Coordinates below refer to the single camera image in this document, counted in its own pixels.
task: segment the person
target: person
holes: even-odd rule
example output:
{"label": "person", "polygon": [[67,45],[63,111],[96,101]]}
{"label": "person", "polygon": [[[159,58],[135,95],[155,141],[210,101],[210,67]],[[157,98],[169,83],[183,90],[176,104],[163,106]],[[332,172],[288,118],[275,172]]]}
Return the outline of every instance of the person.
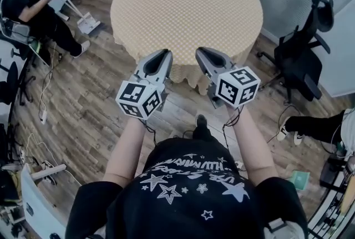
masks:
{"label": "person", "polygon": [[[229,108],[230,116],[234,112]],[[234,131],[248,180],[202,115],[192,139],[158,143],[134,178],[145,126],[130,118],[102,181],[79,188],[65,237],[93,238],[104,229],[106,238],[273,238],[269,223],[280,218],[290,224],[287,238],[307,238],[296,189],[278,177],[246,107]]]}
{"label": "person", "polygon": [[51,0],[3,0],[4,17],[30,26],[30,35],[36,38],[49,37],[73,57],[81,56],[89,47],[90,41],[79,44],[75,41],[68,26],[48,5]]}
{"label": "person", "polygon": [[295,145],[302,142],[304,136],[329,144],[340,144],[347,152],[355,151],[355,109],[346,109],[330,118],[309,116],[291,116],[281,125],[277,140],[282,141],[288,133],[295,132]]}

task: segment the black t-shirt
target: black t-shirt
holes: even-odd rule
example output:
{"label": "black t-shirt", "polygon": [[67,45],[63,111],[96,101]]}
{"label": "black t-shirt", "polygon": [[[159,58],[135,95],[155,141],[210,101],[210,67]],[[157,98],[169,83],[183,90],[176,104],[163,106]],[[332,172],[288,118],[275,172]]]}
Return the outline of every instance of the black t-shirt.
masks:
{"label": "black t-shirt", "polygon": [[31,27],[31,35],[41,37],[46,33],[55,31],[57,25],[55,11],[46,5],[29,22],[25,23],[19,19],[25,7],[31,7],[40,0],[4,0],[2,3],[2,13],[5,17]]}
{"label": "black t-shirt", "polygon": [[65,237],[86,238],[106,224],[106,238],[263,238],[278,218],[299,224],[307,238],[293,184],[273,177],[254,187],[221,144],[167,139],[126,188],[80,187]]}

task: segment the wooden floor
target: wooden floor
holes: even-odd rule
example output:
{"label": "wooden floor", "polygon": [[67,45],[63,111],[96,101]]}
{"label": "wooden floor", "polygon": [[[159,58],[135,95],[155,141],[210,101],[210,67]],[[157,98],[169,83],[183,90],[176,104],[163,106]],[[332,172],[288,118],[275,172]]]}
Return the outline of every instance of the wooden floor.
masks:
{"label": "wooden floor", "polygon": [[[48,120],[42,125],[38,117],[38,105],[42,82],[48,73],[48,68],[39,65],[31,69],[31,74],[37,80],[29,87],[34,97],[33,103],[26,106],[16,106],[15,119],[20,126],[17,140],[26,145],[27,139],[33,133],[38,142],[44,141],[58,163],[65,163],[68,170],[82,184],[100,180],[103,176],[110,153],[119,139],[127,117],[115,103],[115,97],[122,80],[128,79],[135,69],[134,59],[124,47],[114,43],[110,26],[110,5],[112,0],[73,0],[81,12],[90,11],[103,26],[89,38],[92,46],[79,59],[66,55],[53,73],[53,79],[43,95],[43,101],[48,108]],[[80,36],[75,27],[78,17],[69,9],[64,13],[70,16],[68,24],[75,29],[80,42],[85,37]],[[273,52],[275,45],[262,35],[247,59],[249,65],[262,82],[266,82],[275,74],[270,63],[255,57],[258,50]],[[228,117],[225,108],[214,110],[208,98],[201,96],[196,89],[186,82],[166,84],[168,99],[162,113],[155,113],[149,119],[149,125],[156,129],[156,140],[162,141],[173,135],[182,135],[185,130],[194,128],[195,116],[198,113],[206,115],[212,134],[225,143],[221,132]],[[280,85],[259,92],[256,100],[248,105],[251,114],[266,140],[271,139],[278,130],[278,119],[284,111],[285,90]],[[348,106],[345,98],[332,99],[326,93],[320,101],[307,102],[294,93],[295,104],[302,114],[310,116],[331,116]],[[282,116],[297,115],[297,111],[289,108]],[[227,131],[227,141],[236,159],[240,158],[239,150],[232,130]],[[316,210],[324,189],[318,185],[327,154],[318,142],[306,138],[302,145],[295,147],[293,136],[279,143],[276,138],[269,143],[277,170],[282,178],[289,178],[293,170],[311,173],[307,190],[299,196],[308,217]],[[147,156],[154,148],[153,135],[146,133],[140,156],[139,173]],[[45,159],[53,162],[50,153],[41,144],[35,146],[33,138],[29,141],[29,154],[39,161]],[[68,217],[74,195],[79,185],[69,174],[61,172],[55,178],[56,188],[48,183],[41,183],[40,188],[46,197]]]}

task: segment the black shoe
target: black shoe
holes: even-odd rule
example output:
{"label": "black shoe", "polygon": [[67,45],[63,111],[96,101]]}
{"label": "black shoe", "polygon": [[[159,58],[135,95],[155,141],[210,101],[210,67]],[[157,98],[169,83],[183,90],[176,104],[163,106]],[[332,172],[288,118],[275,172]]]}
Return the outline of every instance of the black shoe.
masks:
{"label": "black shoe", "polygon": [[196,126],[207,126],[207,119],[203,115],[198,115],[196,118]]}

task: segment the round table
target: round table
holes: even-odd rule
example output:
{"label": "round table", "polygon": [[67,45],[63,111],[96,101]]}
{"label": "round table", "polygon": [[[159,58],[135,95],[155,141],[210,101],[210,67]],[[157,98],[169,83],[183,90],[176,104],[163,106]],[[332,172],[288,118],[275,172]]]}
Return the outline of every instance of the round table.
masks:
{"label": "round table", "polygon": [[198,47],[246,60],[262,26],[259,0],[113,0],[115,42],[138,62],[159,49],[173,52],[173,82],[185,78],[206,94],[209,80],[195,59]]}

